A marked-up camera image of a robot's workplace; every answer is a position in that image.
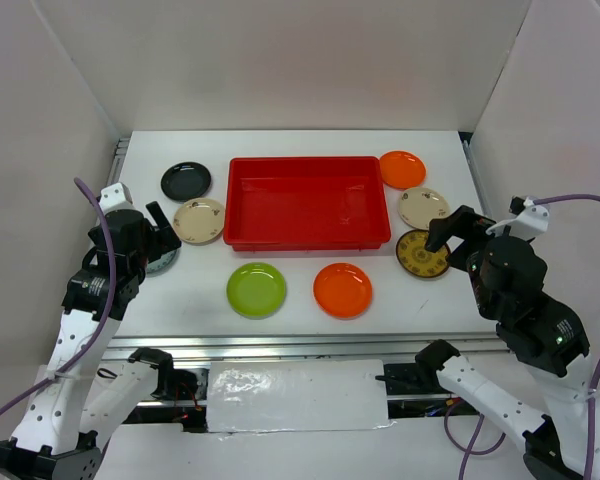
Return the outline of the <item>blue patterned plate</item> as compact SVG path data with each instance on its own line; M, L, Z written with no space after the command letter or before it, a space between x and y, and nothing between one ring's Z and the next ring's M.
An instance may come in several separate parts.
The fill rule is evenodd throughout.
M168 269L177 258L178 253L178 250L173 250L163 254L159 259L149 262L146 267L146 275L158 275Z

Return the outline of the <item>black plate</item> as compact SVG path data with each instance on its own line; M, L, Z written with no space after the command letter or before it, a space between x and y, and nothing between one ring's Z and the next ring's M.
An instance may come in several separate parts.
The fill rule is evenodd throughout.
M212 184L211 173L200 163L187 161L169 167L161 177L164 195L179 203L203 197Z

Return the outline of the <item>cream floral plate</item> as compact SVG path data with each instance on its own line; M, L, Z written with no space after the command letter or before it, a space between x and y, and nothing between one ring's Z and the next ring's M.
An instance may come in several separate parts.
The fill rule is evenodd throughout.
M448 217L451 208L446 199L435 190L412 187L402 192L398 201L398 213L407 225L428 230L432 220Z
M173 217L173 229L181 241L201 245L214 241L223 231L224 206L209 198L196 198L182 204Z

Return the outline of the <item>yellow brown patterned plate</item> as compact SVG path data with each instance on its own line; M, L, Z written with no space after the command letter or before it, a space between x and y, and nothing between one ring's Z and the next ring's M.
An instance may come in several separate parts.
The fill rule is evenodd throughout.
M404 270L420 279L435 279L444 275L450 268L448 257L451 249L445 244L430 252L426 246L428 232L413 229L404 233L396 243L395 255Z

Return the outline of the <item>orange plate back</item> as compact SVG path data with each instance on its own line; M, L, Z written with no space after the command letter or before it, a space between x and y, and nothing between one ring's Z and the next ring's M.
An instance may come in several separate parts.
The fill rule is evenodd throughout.
M407 151L390 151L379 159L383 182L395 189L420 186L427 174L424 162Z

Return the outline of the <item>orange plate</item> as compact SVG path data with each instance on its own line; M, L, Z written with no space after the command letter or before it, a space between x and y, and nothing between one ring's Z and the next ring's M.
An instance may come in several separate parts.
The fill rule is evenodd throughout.
M424 162L407 151L390 151L379 159L383 182L395 189L420 186L427 174Z
M369 308L373 300L373 286L366 273L356 265L333 263L316 275L313 295L328 315L349 320Z

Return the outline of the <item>green plate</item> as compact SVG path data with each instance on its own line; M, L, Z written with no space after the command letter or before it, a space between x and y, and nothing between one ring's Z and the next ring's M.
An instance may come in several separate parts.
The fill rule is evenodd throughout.
M239 315L263 319L275 314L287 294L284 276L273 265L247 263L229 277L226 296L229 305Z

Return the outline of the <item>orange plate front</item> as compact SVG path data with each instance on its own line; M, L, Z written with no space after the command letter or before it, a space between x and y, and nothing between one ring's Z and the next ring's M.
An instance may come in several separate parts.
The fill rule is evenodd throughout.
M369 308L373 300L373 286L366 273L356 265L333 263L316 275L313 295L328 315L349 320Z

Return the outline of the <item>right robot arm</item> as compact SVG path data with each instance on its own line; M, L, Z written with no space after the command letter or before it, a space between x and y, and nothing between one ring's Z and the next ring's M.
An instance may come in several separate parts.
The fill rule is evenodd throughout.
M599 371L578 315L544 292L547 264L531 245L548 221L548 210L530 199L502 222L461 206L431 222L425 244L434 252L450 238L460 239L449 264L467 273L479 314L494 321L545 410L485 377L444 340L416 355L415 378L426 391L456 394L496 425L534 478L600 479Z

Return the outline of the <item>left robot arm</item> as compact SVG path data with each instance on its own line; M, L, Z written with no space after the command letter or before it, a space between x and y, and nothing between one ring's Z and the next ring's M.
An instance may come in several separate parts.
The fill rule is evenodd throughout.
M177 251L181 242L157 202L141 213L114 209L70 278L61 326L43 379L16 397L30 405L11 436L0 441L0 474L8 479L92 479L115 430L146 396L169 397L177 374L170 354L148 347L128 358L93 401L87 399L102 357L147 265Z

